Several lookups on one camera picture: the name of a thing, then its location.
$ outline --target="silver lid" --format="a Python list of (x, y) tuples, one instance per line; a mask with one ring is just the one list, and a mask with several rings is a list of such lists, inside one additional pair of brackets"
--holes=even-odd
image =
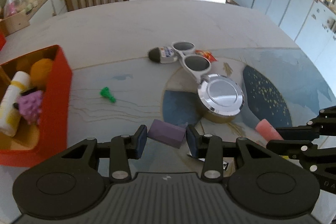
[(197, 92), (205, 107), (221, 116), (237, 115), (244, 105), (242, 89), (223, 75), (203, 75)]

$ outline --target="purple block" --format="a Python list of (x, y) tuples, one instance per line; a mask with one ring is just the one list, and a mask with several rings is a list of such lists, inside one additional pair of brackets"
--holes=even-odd
[(155, 119), (147, 137), (175, 148), (180, 148), (185, 135), (185, 128)]

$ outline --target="yellow stripe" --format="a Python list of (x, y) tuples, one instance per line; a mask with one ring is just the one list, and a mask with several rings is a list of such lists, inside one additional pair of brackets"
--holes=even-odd
[(13, 86), (16, 86), (17, 88), (21, 89), (21, 90), (26, 90), (26, 86), (24, 84), (21, 84), (19, 81), (11, 81), (10, 83)]

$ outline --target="green toy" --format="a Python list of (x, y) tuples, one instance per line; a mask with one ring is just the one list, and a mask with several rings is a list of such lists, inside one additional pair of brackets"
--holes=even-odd
[(110, 89), (108, 87), (103, 88), (100, 91), (100, 95), (102, 97), (104, 97), (104, 98), (109, 99), (111, 101), (111, 103), (115, 103), (116, 102), (116, 99), (113, 97), (113, 95), (111, 94)]

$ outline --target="purple toy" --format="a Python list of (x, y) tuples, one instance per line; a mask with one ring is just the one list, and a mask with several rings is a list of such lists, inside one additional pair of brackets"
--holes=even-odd
[(185, 128), (155, 119), (148, 131), (147, 137), (180, 148), (185, 135)]
[(21, 96), (18, 99), (20, 115), (28, 122), (28, 124), (34, 122), (37, 124), (40, 123), (42, 98), (43, 91), (38, 90), (28, 95)]

